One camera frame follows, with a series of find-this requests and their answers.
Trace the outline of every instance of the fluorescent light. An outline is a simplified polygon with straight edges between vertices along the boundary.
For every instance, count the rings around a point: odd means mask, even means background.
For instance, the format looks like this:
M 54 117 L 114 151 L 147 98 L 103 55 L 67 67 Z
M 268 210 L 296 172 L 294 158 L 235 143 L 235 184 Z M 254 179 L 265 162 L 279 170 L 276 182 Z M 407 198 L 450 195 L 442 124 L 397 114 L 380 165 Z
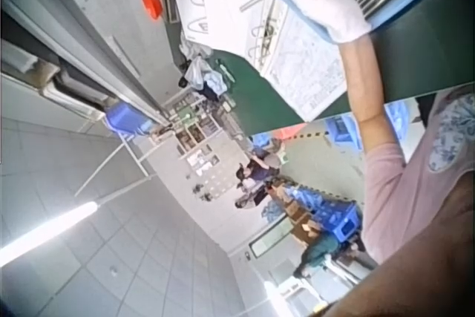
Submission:
M 59 217 L 53 218 L 0 249 L 0 267 L 35 249 L 51 238 L 63 233 L 98 208 L 96 202 L 87 202 Z
M 272 282 L 265 281 L 264 287 L 266 288 L 267 296 L 272 302 L 275 312 L 279 317 L 294 317 L 292 311 L 290 311 L 287 302 L 282 297 L 281 293 L 277 290 L 277 287 Z

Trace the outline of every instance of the workbench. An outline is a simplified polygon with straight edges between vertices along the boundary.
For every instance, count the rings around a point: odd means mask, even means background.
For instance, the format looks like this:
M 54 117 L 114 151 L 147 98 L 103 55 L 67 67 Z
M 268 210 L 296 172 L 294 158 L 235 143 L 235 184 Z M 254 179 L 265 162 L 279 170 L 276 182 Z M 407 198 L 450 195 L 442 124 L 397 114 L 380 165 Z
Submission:
M 474 0 L 418 0 L 371 36 L 387 102 L 474 80 Z M 231 96 L 246 134 L 302 122 L 246 60 L 220 51 L 214 57 L 236 79 Z M 319 118 L 349 110 L 344 94 Z

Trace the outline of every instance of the white glove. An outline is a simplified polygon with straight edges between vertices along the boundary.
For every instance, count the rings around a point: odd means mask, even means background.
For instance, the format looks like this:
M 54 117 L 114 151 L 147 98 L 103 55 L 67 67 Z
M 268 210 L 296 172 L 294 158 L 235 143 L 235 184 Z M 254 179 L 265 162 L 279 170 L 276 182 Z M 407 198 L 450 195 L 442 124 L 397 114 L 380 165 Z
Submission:
M 337 43 L 351 42 L 371 31 L 356 0 L 293 0 L 301 12 L 325 26 Z

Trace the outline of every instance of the pink shirt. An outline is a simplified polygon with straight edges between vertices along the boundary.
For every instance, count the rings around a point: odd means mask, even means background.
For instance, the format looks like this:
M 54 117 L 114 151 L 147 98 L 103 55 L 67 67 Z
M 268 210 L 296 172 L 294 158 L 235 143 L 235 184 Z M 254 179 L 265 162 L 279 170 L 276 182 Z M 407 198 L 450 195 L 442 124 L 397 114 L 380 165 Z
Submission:
M 428 226 L 457 180 L 474 170 L 474 123 L 474 95 L 443 91 L 407 164 L 398 144 L 367 153 L 362 238 L 378 263 Z

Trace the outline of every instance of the pink sleeve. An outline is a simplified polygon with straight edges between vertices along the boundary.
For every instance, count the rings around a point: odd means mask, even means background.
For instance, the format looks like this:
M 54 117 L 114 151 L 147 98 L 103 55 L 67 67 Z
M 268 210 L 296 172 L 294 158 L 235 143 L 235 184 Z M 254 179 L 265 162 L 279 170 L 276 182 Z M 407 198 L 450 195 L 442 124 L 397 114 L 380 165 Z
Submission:
M 399 237 L 391 229 L 397 207 L 390 196 L 396 189 L 406 162 L 398 144 L 384 144 L 365 157 L 363 242 L 373 259 L 381 263 L 392 254 Z

